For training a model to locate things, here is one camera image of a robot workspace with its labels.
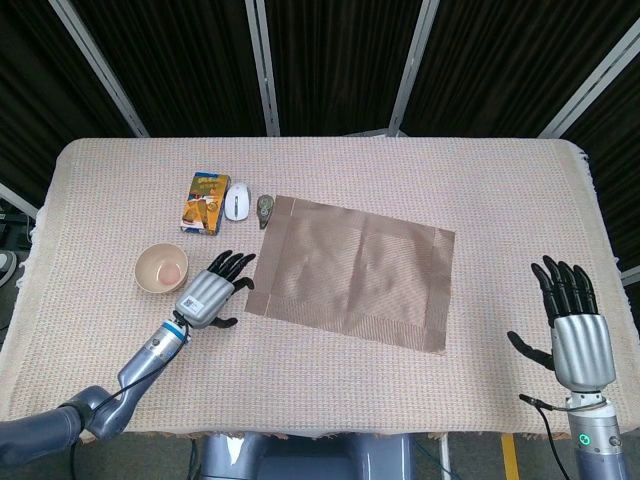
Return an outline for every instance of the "white frame bar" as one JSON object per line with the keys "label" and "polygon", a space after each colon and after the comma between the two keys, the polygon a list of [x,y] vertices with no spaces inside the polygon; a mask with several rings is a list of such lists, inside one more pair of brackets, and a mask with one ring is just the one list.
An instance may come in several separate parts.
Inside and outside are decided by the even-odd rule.
{"label": "white frame bar", "polygon": [[448,472],[451,471],[451,458],[449,457],[449,434],[440,437],[440,465],[442,465],[442,480],[452,480]]}
{"label": "white frame bar", "polygon": [[76,42],[84,58],[89,62],[91,69],[131,127],[134,135],[148,137],[149,132],[71,2],[69,0],[49,0],[49,4],[55,10],[73,41]]}
{"label": "white frame bar", "polygon": [[400,130],[400,125],[404,119],[404,113],[407,110],[411,91],[413,90],[413,85],[416,82],[416,76],[418,75],[418,70],[422,62],[422,55],[424,54],[429,35],[431,34],[433,21],[436,18],[439,3],[440,0],[422,0],[418,21],[416,22],[411,46],[407,54],[407,62],[404,65],[402,79],[398,87],[396,103],[393,106],[393,113],[389,121],[388,136],[390,137],[397,136]]}
{"label": "white frame bar", "polygon": [[622,280],[623,287],[626,287],[627,285],[631,285],[633,283],[640,282],[640,265],[622,272],[620,274],[620,279]]}
{"label": "white frame bar", "polygon": [[345,137],[388,137],[386,128],[367,130],[366,132],[349,133]]}
{"label": "white frame bar", "polygon": [[38,213],[38,209],[27,202],[24,198],[11,190],[9,187],[0,183],[0,197],[4,198],[11,205],[16,207],[21,212],[29,215],[35,220]]}
{"label": "white frame bar", "polygon": [[267,136],[279,137],[280,120],[278,118],[276,87],[273,78],[273,64],[271,62],[271,44],[269,43],[269,29],[264,0],[245,0],[244,3],[247,8],[251,46],[253,47],[253,58],[256,62],[258,88],[262,99],[262,113]]}
{"label": "white frame bar", "polygon": [[640,18],[549,122],[538,138],[560,138],[640,52]]}

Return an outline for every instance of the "black robotic finger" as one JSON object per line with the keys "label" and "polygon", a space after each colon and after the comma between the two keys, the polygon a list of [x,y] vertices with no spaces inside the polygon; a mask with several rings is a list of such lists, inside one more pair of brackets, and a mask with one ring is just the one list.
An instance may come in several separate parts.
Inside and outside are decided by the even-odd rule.
{"label": "black robotic finger", "polygon": [[547,275],[547,272],[545,272],[537,263],[531,264],[531,270],[533,270],[533,274],[538,279],[538,282],[540,282],[544,309],[547,311],[549,326],[553,328],[553,321],[562,316],[560,315],[560,308],[558,307],[558,301],[556,300],[556,293],[553,289],[553,282],[549,278],[549,275]]}
{"label": "black robotic finger", "polygon": [[233,268],[229,271],[229,273],[227,273],[224,277],[229,280],[230,282],[233,282],[236,277],[238,275],[240,275],[240,272],[242,272],[242,269],[244,267],[247,266],[247,264],[253,260],[254,258],[256,258],[256,254],[255,253],[251,253],[249,255],[247,255],[246,257],[238,260],[238,263],[236,263]]}
{"label": "black robotic finger", "polygon": [[562,278],[560,274],[560,269],[556,262],[547,255],[542,257],[544,264],[549,269],[549,273],[551,274],[551,281],[553,282],[553,288],[556,293],[556,300],[558,302],[558,307],[560,308],[560,316],[565,317],[571,314],[571,302],[569,301],[569,292],[567,288],[567,284]]}
{"label": "black robotic finger", "polygon": [[560,274],[567,286],[569,302],[571,303],[571,313],[584,313],[580,289],[578,288],[578,282],[573,274],[573,270],[571,270],[571,267],[565,262],[558,262],[558,268],[560,269]]}
{"label": "black robotic finger", "polygon": [[524,340],[522,340],[522,338],[520,338],[520,335],[518,335],[516,332],[507,332],[507,337],[509,338],[511,345],[513,345],[515,349],[518,350],[522,355],[530,360],[533,360],[536,363],[539,363],[548,370],[555,370],[555,367],[553,365],[553,355],[547,352],[543,352],[542,350],[531,348],[529,345],[524,343]]}
{"label": "black robotic finger", "polygon": [[216,259],[213,262],[211,262],[211,265],[209,265],[209,268],[207,268],[207,270],[210,271],[211,273],[216,273],[216,270],[220,268],[220,265],[222,265],[222,262],[224,262],[227,259],[227,257],[232,253],[233,253],[232,250],[227,250],[225,252],[222,252],[220,255],[216,257]]}
{"label": "black robotic finger", "polygon": [[213,322],[211,322],[211,325],[209,325],[210,327],[217,327],[217,328],[231,328],[233,327],[236,323],[238,323],[238,319],[237,318],[227,318],[226,320],[223,320],[220,317],[216,317]]}
{"label": "black robotic finger", "polygon": [[240,280],[236,280],[235,282],[233,282],[233,293],[231,295],[236,293],[238,290],[242,290],[244,287],[247,287],[249,290],[253,290],[254,288],[256,288],[253,280],[251,280],[249,277],[242,277]]}
{"label": "black robotic finger", "polygon": [[238,260],[240,260],[244,256],[244,253],[236,253],[235,255],[230,256],[226,262],[222,264],[222,266],[215,272],[220,275],[222,278],[226,278],[229,270],[233,268]]}
{"label": "black robotic finger", "polygon": [[578,265],[573,266],[576,282],[580,293],[584,299],[584,313],[598,314],[598,304],[596,303],[596,295],[593,292],[593,284],[587,273]]}

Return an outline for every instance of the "snack box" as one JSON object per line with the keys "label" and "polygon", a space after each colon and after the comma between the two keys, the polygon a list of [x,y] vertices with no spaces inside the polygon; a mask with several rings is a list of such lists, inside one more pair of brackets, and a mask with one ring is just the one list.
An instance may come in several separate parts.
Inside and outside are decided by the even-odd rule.
{"label": "snack box", "polygon": [[183,232],[218,233],[229,183],[228,175],[196,172],[182,213],[180,228]]}

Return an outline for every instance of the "bowl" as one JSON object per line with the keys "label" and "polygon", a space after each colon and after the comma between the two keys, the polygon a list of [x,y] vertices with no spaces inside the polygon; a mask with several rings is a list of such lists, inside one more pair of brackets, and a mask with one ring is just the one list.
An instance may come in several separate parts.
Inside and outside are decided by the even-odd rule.
{"label": "bowl", "polygon": [[149,293],[167,293],[180,288],[188,269],[187,254],[180,247],[158,243],[140,254],[134,274],[141,289]]}

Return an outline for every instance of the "computer mouse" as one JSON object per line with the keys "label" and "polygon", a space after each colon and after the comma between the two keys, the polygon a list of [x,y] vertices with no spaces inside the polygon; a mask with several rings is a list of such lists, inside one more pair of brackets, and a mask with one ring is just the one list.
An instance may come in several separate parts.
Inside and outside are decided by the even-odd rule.
{"label": "computer mouse", "polygon": [[229,220],[244,220],[249,216],[251,193],[244,183],[234,183],[224,197],[224,216]]}

